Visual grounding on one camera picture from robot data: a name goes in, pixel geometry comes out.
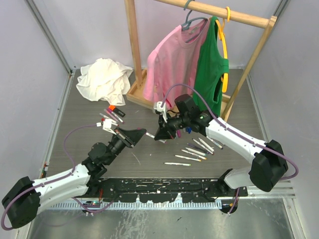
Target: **wooden frame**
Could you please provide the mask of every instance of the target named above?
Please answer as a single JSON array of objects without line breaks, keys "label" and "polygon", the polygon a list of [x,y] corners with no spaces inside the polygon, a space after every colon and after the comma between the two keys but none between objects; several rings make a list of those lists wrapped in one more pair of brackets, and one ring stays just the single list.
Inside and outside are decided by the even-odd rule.
[{"label": "wooden frame", "polygon": [[[138,37],[136,13],[135,13],[135,2],[134,0],[124,0],[124,1],[125,1],[125,7],[126,7],[126,15],[128,20],[128,26],[129,26],[131,49],[132,49],[133,63],[134,63],[135,76],[136,76],[135,82],[133,83],[133,85],[131,86],[130,90],[127,93],[127,98],[129,101],[132,101],[146,108],[152,109],[153,103],[144,99],[143,97],[143,90],[144,90],[144,86],[146,82],[147,70],[146,69],[142,70],[141,68],[141,57],[140,57],[139,37]],[[179,6],[179,7],[184,7],[187,2],[187,0],[156,0],[156,1],[160,1],[166,4]],[[227,10],[225,8],[216,7],[216,6],[204,4],[197,1],[191,1],[188,4],[187,9],[227,19]],[[260,51],[262,50],[264,44],[266,43],[276,23],[277,17],[272,16],[270,19],[266,19],[266,18],[252,16],[252,15],[248,15],[248,14],[244,14],[244,13],[236,12],[232,10],[230,15],[230,20],[255,26],[255,27],[259,27],[259,28],[263,28],[264,33],[261,36],[259,43],[257,44],[232,96],[227,96],[223,94],[221,117],[225,121],[228,120],[230,111],[233,107],[233,104],[238,95],[238,92],[240,88],[242,87],[244,81],[246,80],[251,68],[253,67]]]}]

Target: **crumpled white towel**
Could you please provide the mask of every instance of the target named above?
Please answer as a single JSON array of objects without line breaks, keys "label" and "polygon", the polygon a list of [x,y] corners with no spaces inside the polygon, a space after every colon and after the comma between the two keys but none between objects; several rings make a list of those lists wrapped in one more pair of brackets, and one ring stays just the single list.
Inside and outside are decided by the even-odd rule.
[{"label": "crumpled white towel", "polygon": [[114,106],[124,106],[125,95],[130,89],[131,67],[111,59],[98,59],[94,64],[81,67],[76,88],[90,101],[108,101]]}]

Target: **white bracket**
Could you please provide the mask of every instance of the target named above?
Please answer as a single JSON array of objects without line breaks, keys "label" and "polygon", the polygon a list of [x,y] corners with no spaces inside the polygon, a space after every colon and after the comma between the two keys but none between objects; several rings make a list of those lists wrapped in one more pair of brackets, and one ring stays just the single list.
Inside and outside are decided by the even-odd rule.
[{"label": "white bracket", "polygon": [[163,107],[161,106],[162,105],[162,101],[158,101],[157,103],[154,103],[154,113],[155,111],[158,111],[160,113],[162,113],[163,115],[163,119],[165,121],[165,123],[167,123],[167,106],[166,106],[166,103],[164,103]]}]

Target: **wire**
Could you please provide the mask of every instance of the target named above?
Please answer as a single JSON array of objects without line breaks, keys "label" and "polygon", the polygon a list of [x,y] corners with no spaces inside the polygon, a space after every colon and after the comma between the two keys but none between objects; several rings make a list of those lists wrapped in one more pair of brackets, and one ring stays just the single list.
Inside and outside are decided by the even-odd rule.
[{"label": "wire", "polygon": [[28,192],[34,190],[34,189],[37,189],[39,187],[43,187],[44,185],[48,185],[50,183],[55,183],[57,181],[60,181],[62,179],[65,179],[69,176],[71,176],[73,174],[73,172],[75,171],[75,161],[74,159],[72,158],[72,156],[69,154],[69,152],[66,150],[66,146],[65,146],[65,143],[66,143],[66,140],[68,139],[68,137],[75,131],[81,129],[81,128],[87,128],[87,127],[96,127],[96,124],[89,124],[89,125],[84,125],[84,126],[80,126],[74,130],[72,130],[71,132],[69,132],[66,137],[64,138],[64,141],[63,141],[63,150],[64,152],[66,153],[66,155],[69,157],[69,159],[72,161],[72,164],[73,164],[73,167],[72,167],[72,171],[64,176],[61,176],[59,178],[56,178],[56,179],[53,179],[53,180],[50,180],[50,181],[47,181],[47,182],[44,182],[44,183],[40,183],[38,185],[35,185],[31,188],[28,188],[26,190],[24,190],[23,192],[21,192],[20,194],[18,194],[15,198],[12,199],[12,201],[7,205],[7,207],[5,208],[3,214],[2,214],[2,217],[1,217],[1,227],[3,230],[5,231],[11,231],[13,228],[8,228],[5,226],[4,224],[4,220],[5,220],[5,216],[6,214],[8,213],[9,209],[11,208],[11,206],[20,198],[22,197],[23,195],[27,194]]},{"label": "wire", "polygon": [[229,210],[229,212],[228,212],[228,215],[231,214],[231,212],[233,211],[235,205],[238,203],[239,189],[240,189],[240,188],[237,188],[236,197],[235,197],[235,200],[234,200],[233,205],[231,206],[231,208],[230,208],[230,210]]},{"label": "wire", "polygon": [[298,173],[299,173],[299,168],[298,168],[298,166],[297,166],[291,159],[289,159],[287,156],[284,156],[283,154],[278,153],[278,152],[272,150],[271,148],[267,148],[267,147],[265,147],[265,146],[262,146],[262,145],[260,145],[260,144],[258,144],[258,143],[255,144],[254,141],[252,141],[252,140],[246,138],[245,136],[241,135],[240,133],[238,133],[238,132],[232,130],[231,128],[228,128],[226,125],[224,125],[224,124],[213,114],[213,112],[211,111],[211,109],[210,109],[210,107],[208,106],[207,102],[206,102],[206,101],[204,100],[204,98],[200,95],[200,93],[197,92],[197,91],[196,91],[194,88],[192,88],[191,86],[188,86],[188,85],[183,84],[183,83],[179,83],[179,84],[175,84],[175,85],[171,86],[171,87],[169,88],[169,90],[167,91],[167,93],[166,93],[166,95],[165,95],[165,97],[164,97],[164,99],[163,99],[163,101],[162,101],[161,107],[164,106],[164,103],[165,103],[165,101],[166,101],[166,98],[168,97],[169,92],[170,92],[175,86],[185,86],[185,87],[188,87],[189,89],[191,89],[192,91],[194,91],[194,92],[198,95],[198,97],[203,101],[203,103],[204,103],[205,106],[207,107],[209,113],[210,113],[211,116],[214,118],[214,120],[216,120],[216,122],[219,123],[220,126],[222,126],[223,128],[225,128],[225,130],[228,130],[228,131],[232,132],[234,135],[236,135],[236,136],[240,137],[241,139],[247,141],[248,143],[251,143],[252,145],[255,145],[255,146],[259,147],[259,148],[262,148],[262,149],[264,149],[264,150],[266,150],[266,151],[268,151],[268,152],[271,152],[271,153],[275,154],[276,156],[281,157],[281,158],[283,158],[284,160],[286,160],[287,162],[289,162],[289,163],[295,168],[295,173],[292,174],[292,175],[290,175],[290,176],[287,176],[287,177],[282,177],[280,180],[291,179],[291,178],[294,178],[294,177],[296,177],[296,176],[298,175]]},{"label": "wire", "polygon": [[175,111],[172,111],[172,110],[168,110],[167,112],[172,112],[173,114],[179,115],[179,112],[175,112]]},{"label": "wire", "polygon": [[102,196],[103,196],[103,189],[101,188],[99,190],[99,192],[100,192],[100,196],[99,196],[99,202],[100,202],[102,200]]},{"label": "wire", "polygon": [[109,206],[111,206],[114,203],[114,201],[112,200],[105,207],[103,207],[103,208],[101,208],[99,210],[90,210],[86,206],[84,206],[77,198],[72,198],[72,199],[75,200],[78,204],[80,204],[80,206],[82,208],[84,208],[86,211],[88,211],[89,213],[100,213],[100,212],[104,211],[105,209],[107,209]]}]

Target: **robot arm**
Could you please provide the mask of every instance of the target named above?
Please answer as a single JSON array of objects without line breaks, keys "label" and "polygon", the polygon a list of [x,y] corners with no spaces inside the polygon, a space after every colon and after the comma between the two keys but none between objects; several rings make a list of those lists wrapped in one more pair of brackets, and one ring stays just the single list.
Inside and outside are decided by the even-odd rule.
[{"label": "robot arm", "polygon": [[[288,170],[288,165],[284,159],[256,147],[256,144],[264,145],[283,154],[281,145],[278,142],[272,140],[266,143],[262,140],[255,139],[230,126],[215,115],[219,120],[219,122],[217,122],[208,111],[200,111],[189,95],[177,97],[175,104],[179,110],[179,116],[176,117],[171,117],[167,114],[165,107],[160,107],[161,102],[156,104],[155,111],[158,114],[163,113],[166,117],[164,118],[162,115],[159,116],[159,129],[155,135],[155,140],[175,138],[178,129],[188,126],[191,127],[194,132],[216,139],[227,145],[251,164],[251,167],[227,170],[220,178],[221,181],[223,181],[221,185],[223,190],[255,185],[265,192],[270,192]],[[227,129],[232,129],[232,131],[239,133],[245,138],[251,139],[254,144],[249,144],[242,137]]]},{"label": "robot arm", "polygon": [[25,226],[39,213],[66,199],[95,195],[100,189],[99,179],[107,171],[104,165],[110,165],[125,147],[133,148],[146,133],[145,129],[114,131],[116,135],[107,146],[94,144],[88,158],[74,169],[34,181],[29,177],[19,179],[2,200],[5,209],[11,204],[7,215],[12,227]]}]

